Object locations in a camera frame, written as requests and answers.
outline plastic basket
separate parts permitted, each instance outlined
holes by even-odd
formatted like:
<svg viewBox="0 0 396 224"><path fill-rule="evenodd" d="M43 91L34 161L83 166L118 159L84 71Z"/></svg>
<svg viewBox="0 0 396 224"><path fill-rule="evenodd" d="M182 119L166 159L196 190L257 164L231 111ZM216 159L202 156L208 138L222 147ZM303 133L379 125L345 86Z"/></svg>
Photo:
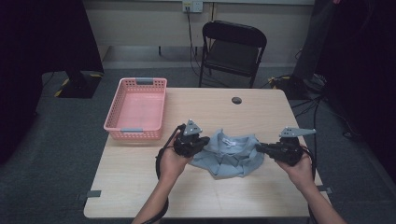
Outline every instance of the plastic basket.
<svg viewBox="0 0 396 224"><path fill-rule="evenodd" d="M122 78L104 125L117 140L160 139L166 79Z"/></svg>

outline power outlet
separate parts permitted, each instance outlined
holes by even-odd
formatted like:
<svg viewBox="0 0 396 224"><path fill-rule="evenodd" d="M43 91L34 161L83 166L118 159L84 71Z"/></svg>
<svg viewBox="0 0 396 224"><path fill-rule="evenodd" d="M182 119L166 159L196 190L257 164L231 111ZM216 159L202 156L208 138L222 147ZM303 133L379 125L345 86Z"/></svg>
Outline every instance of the power outlet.
<svg viewBox="0 0 396 224"><path fill-rule="evenodd" d="M193 12L202 12L204 9L203 1L194 1L192 2L192 11Z"/></svg>
<svg viewBox="0 0 396 224"><path fill-rule="evenodd" d="M182 1L181 2L181 10L183 12L187 12L187 8L190 12L192 12L192 1Z"/></svg>
<svg viewBox="0 0 396 224"><path fill-rule="evenodd" d="M182 1L182 11L187 12L187 8L189 12L201 13L204 9L203 1Z"/></svg>

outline table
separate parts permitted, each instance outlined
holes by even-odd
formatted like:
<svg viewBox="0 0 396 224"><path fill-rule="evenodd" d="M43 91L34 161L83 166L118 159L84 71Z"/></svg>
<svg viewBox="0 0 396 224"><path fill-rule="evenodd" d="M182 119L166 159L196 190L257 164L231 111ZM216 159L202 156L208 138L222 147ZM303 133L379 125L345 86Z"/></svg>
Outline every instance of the table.
<svg viewBox="0 0 396 224"><path fill-rule="evenodd" d="M232 103L240 97L242 104ZM283 91L258 89L168 88L163 137L132 142L107 139L84 215L134 217L157 183L155 156L177 125L194 120L201 136L222 128L229 136L255 133L274 143L284 127L297 127ZM171 194L164 217L308 217L307 204L287 174L265 155L262 166L245 177L215 180L207 170L187 165Z"/></svg>

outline black cable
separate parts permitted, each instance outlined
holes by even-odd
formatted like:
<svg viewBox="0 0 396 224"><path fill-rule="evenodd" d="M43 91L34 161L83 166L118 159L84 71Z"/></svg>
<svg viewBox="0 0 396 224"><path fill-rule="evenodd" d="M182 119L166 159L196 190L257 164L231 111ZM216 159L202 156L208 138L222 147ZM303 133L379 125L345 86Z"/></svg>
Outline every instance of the black cable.
<svg viewBox="0 0 396 224"><path fill-rule="evenodd" d="M300 57L298 57L299 56L299 54L301 54L301 52L302 52L303 50L302 49L300 49L295 55L294 55L294 58L296 59L296 60L298 60Z"/></svg>
<svg viewBox="0 0 396 224"><path fill-rule="evenodd" d="M47 86L47 84L49 84L49 82L52 80L54 74L55 74L55 72L52 72L52 74L50 75L49 79L43 84L43 88L45 86Z"/></svg>
<svg viewBox="0 0 396 224"><path fill-rule="evenodd" d="M297 117L299 117L299 116L301 116L303 114L306 114L314 107L315 107L315 103L312 102L311 105L309 105L306 109L304 109L302 112L300 112L299 114L295 115L294 117L297 118Z"/></svg>
<svg viewBox="0 0 396 224"><path fill-rule="evenodd" d="M273 81L274 79L279 79L279 78L288 77L288 76L289 76L289 75L283 75L283 76L280 76L280 77L273 77L273 78L271 78L270 80L268 80L267 82L265 82L259 89L264 88L266 85L270 84L271 81Z"/></svg>
<svg viewBox="0 0 396 224"><path fill-rule="evenodd" d="M160 176L161 176L160 164L161 164L161 159L163 158L163 153L165 152L165 150L167 148L169 148L169 143L172 141L172 139L175 138L175 135L176 135L177 131L181 130L182 128L183 128L183 125L177 126L175 128L175 130L173 131L173 133L171 134L171 136L169 137L168 141L163 146L163 148L161 148L160 151L158 152L158 155L157 155L156 160L155 160L155 172L157 174L157 178L158 179L160 179ZM166 202L163 205L163 209L157 215L155 215L151 219L143 222L142 224L151 224L151 223L154 223L154 222L160 220L166 214L166 212L168 211L168 207L169 207L169 199L166 198Z"/></svg>
<svg viewBox="0 0 396 224"><path fill-rule="evenodd" d="M337 113L335 113L335 112L332 112L332 111L330 111L330 110L328 110L328 109L325 109L325 108L323 108L323 109L324 109L325 111L327 111L328 113L334 114L334 115L337 116L338 118L342 119L342 120L346 123L347 127L349 128L349 130L350 130L355 136L361 136L361 134L356 133L356 132L352 129L352 127L350 126L350 124L349 124L349 122L347 121L346 118L344 118L344 117L342 117L341 115L339 115L339 114L337 114Z"/></svg>
<svg viewBox="0 0 396 224"><path fill-rule="evenodd" d="M196 76L200 76L200 75L195 71L195 69L194 69L194 67L193 67L193 65L192 65L192 55L193 55L196 64L197 64L198 67L201 69L201 65L198 63L198 60L197 60L197 58L196 58L196 56L195 56L196 53L195 53L194 48L193 48L193 45L192 45L191 22L190 22L190 8L189 8L189 7L186 7L186 14L187 14L187 20L188 20L188 23L189 23L190 65L191 65L192 72L193 72ZM203 80L204 80L205 82L213 82L213 83L220 84L220 85L222 85L222 86L224 86L224 87L226 87L226 88L230 88L228 85L222 83L222 82L219 81L218 79L209 76L207 73L205 73L205 71L204 71L204 74L205 74L207 77L210 77L211 79L213 79L213 80L209 80L209 79L207 79L207 78L203 78Z"/></svg>
<svg viewBox="0 0 396 224"><path fill-rule="evenodd" d="M312 102L312 101L315 101L315 100L317 100L318 98L323 98L323 95L320 95L320 96L318 96L318 97L317 97L317 98L315 98L315 99L312 99L312 100L307 100L307 101L305 101L305 102L302 102L302 103L300 103L300 104L294 105L294 106L292 106L291 108L295 108L295 107L298 107L298 106L300 106L300 105L305 105L305 104L307 104L307 103L309 103L309 102Z"/></svg>
<svg viewBox="0 0 396 224"><path fill-rule="evenodd" d="M320 100L322 98L318 98L317 101L317 106L315 107L315 111L314 111L314 129L317 129L317 113L318 113L318 108L319 108L319 104L320 104ZM315 163L318 164L318 154L317 154L317 147L318 147L318 141L317 141L317 134L314 134L314 154L315 154Z"/></svg>
<svg viewBox="0 0 396 224"><path fill-rule="evenodd" d="M215 19L215 4L216 3L212 3L212 18L211 18L211 20L213 21L213 19Z"/></svg>
<svg viewBox="0 0 396 224"><path fill-rule="evenodd" d="M309 156L309 158L311 158L311 172L312 172L312 178L315 181L315 176L316 176L316 172L317 172L317 166L318 166L318 162L317 162L317 157L312 154L312 152L309 150L309 148L307 147L303 147L303 151ZM312 222L314 224L318 224L311 207L308 204L308 213L309 213L309 219L306 221L306 223L309 223L309 220L312 220Z"/></svg>

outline blue cloth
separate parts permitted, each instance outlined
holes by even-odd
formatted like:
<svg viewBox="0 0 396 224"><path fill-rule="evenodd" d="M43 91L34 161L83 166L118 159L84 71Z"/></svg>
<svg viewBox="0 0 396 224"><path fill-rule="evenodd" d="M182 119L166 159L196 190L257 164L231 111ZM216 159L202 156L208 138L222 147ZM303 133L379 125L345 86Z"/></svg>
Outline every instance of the blue cloth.
<svg viewBox="0 0 396 224"><path fill-rule="evenodd" d="M262 165L254 134L230 137L217 130L204 149L195 154L191 165L206 169L215 177L246 176Z"/></svg>

